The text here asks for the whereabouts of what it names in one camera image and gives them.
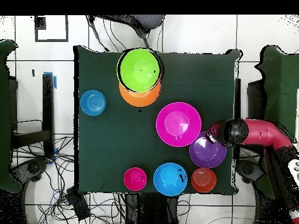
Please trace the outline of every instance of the small orange bowl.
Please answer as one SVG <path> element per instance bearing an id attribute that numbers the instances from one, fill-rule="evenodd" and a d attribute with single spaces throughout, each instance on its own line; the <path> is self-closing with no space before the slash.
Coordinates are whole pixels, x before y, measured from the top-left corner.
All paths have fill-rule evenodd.
<path id="1" fill-rule="evenodd" d="M 161 92 L 161 77 L 154 88 L 149 91 L 138 93 L 126 89 L 119 83 L 119 91 L 123 99 L 134 107 L 145 107 L 156 101 Z"/>

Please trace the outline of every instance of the lime green bowl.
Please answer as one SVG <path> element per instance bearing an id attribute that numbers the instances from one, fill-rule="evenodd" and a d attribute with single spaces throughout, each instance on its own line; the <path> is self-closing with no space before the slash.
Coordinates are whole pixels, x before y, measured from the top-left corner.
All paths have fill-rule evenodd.
<path id="1" fill-rule="evenodd" d="M 159 63 L 148 49 L 125 52 L 117 63 L 117 77 L 127 89 L 142 93 L 152 89 L 158 81 Z"/>

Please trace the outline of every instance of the large pink bowl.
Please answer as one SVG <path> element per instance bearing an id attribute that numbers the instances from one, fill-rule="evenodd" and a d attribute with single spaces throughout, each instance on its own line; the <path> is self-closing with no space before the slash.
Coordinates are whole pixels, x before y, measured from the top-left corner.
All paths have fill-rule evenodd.
<path id="1" fill-rule="evenodd" d="M 124 174 L 124 184 L 131 191 L 139 191 L 145 187 L 147 175 L 139 167 L 132 167 Z"/>
<path id="2" fill-rule="evenodd" d="M 201 119 L 194 107 L 184 102 L 165 106 L 157 116 L 159 137 L 168 145 L 183 147 L 191 144 L 201 130 Z"/>

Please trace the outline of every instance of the blue bowl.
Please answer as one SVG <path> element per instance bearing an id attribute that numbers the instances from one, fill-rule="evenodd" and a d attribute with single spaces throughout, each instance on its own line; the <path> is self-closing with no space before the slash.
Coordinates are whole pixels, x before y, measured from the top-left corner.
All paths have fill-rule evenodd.
<path id="1" fill-rule="evenodd" d="M 99 91 L 89 90 L 81 96 L 80 106 L 87 115 L 96 116 L 104 111 L 106 100 L 104 95 Z"/>
<path id="2" fill-rule="evenodd" d="M 179 195 L 187 186 L 187 173 L 176 163 L 164 163 L 155 171 L 154 185 L 165 196 Z"/>

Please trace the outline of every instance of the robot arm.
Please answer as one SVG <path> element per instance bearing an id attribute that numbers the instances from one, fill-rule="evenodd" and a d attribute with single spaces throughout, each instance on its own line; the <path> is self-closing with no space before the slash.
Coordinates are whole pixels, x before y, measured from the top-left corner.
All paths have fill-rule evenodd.
<path id="1" fill-rule="evenodd" d="M 299 224 L 299 160 L 291 140 L 264 120 L 223 120 L 213 124 L 207 138 L 225 145 L 262 145 L 271 154 L 271 165 L 293 224 Z"/>

